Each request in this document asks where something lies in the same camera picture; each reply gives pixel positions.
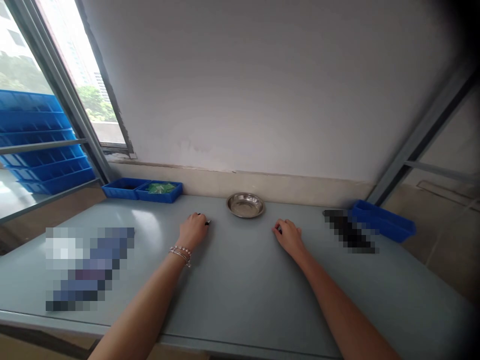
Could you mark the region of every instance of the tree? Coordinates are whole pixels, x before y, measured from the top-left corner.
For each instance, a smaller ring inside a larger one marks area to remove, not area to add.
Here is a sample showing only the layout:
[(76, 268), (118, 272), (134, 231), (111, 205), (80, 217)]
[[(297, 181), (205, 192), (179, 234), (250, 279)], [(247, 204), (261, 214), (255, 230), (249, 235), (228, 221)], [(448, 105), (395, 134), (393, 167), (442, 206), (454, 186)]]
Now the tree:
[(47, 80), (27, 56), (8, 56), (0, 52), (0, 88), (30, 93), (52, 94)]
[(96, 87), (90, 85), (80, 86), (76, 92), (90, 120), (117, 122), (112, 104), (102, 98), (100, 90)]

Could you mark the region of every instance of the stainless steel bowl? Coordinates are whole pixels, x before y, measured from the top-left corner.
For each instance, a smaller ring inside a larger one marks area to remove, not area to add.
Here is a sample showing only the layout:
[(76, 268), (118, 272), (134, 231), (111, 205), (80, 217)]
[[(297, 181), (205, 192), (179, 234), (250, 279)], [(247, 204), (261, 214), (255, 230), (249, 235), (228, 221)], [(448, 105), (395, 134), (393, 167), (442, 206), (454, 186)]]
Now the stainless steel bowl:
[(265, 211), (265, 203), (257, 195), (237, 192), (226, 200), (226, 207), (239, 218), (251, 219)]

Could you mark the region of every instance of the right hand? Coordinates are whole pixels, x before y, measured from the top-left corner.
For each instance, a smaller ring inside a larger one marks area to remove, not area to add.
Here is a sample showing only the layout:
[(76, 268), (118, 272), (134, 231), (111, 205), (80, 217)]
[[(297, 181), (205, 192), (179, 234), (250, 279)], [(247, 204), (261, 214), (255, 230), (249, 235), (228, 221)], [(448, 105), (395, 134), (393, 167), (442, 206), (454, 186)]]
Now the right hand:
[(191, 252), (202, 242), (207, 235), (208, 225), (205, 225), (207, 218), (204, 214), (194, 212), (180, 225), (180, 237), (176, 246), (184, 247)]
[(276, 239), (280, 243), (281, 247), (294, 259), (300, 256), (306, 251), (304, 243), (302, 241), (302, 229), (296, 227), (295, 224), (286, 219), (278, 219), (275, 227), (271, 230), (276, 236)]

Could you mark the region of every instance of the blue storage bin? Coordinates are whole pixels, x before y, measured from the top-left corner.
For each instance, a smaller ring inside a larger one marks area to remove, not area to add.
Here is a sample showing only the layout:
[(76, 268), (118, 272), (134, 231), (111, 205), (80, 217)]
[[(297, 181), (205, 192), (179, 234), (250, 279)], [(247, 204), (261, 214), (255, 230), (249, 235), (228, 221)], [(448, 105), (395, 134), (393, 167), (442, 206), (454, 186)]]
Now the blue storage bin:
[(48, 181), (17, 180), (25, 189), (34, 194), (55, 195), (95, 179), (92, 168), (72, 172)]
[(0, 111), (0, 133), (71, 129), (63, 112)]
[(369, 229), (378, 229), (380, 234), (397, 243), (403, 243), (417, 233), (413, 221), (363, 200), (353, 205), (351, 216), (355, 222), (364, 223)]
[(15, 145), (49, 143), (62, 140), (75, 140), (73, 130), (0, 132), (0, 148)]
[(0, 111), (63, 112), (55, 95), (0, 90)]
[(18, 180), (35, 180), (44, 182), (63, 175), (91, 168), (86, 156), (54, 162), (36, 167), (5, 166)]
[[(165, 194), (149, 194), (147, 188), (150, 184), (167, 184), (170, 183), (172, 185), (176, 185), (175, 189), (173, 189), (170, 193)], [(156, 203), (168, 203), (172, 204), (184, 191), (184, 186), (181, 182), (173, 182), (173, 181), (150, 181), (148, 184), (145, 184), (139, 187), (135, 192), (138, 194), (138, 198), (143, 201), (151, 201)]]
[(54, 147), (45, 150), (26, 151), (0, 156), (0, 163), (12, 167), (38, 167), (85, 156), (80, 145)]
[(150, 180), (122, 177), (102, 186), (101, 188), (107, 198), (138, 200), (139, 196), (135, 190), (140, 186), (149, 183)]

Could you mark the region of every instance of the bracelet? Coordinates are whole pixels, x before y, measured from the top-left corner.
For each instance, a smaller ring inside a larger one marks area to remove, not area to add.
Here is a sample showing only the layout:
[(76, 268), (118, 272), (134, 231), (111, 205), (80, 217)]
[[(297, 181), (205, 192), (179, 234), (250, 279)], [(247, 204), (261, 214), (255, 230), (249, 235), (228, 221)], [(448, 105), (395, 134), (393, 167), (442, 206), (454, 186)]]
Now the bracelet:
[(192, 252), (190, 250), (188, 250), (187, 248), (185, 247), (181, 247), (181, 246), (172, 246), (170, 248), (170, 250), (175, 250), (175, 249), (180, 249), (180, 250), (183, 250), (184, 252), (186, 252), (188, 254), (189, 257), (192, 256)]
[(190, 264), (190, 259), (187, 259), (185, 255), (183, 255), (181, 252), (175, 251), (175, 250), (170, 250), (169, 253), (174, 253), (177, 255), (180, 255), (184, 260), (185, 260), (185, 266), (188, 268), (192, 267), (192, 264)]

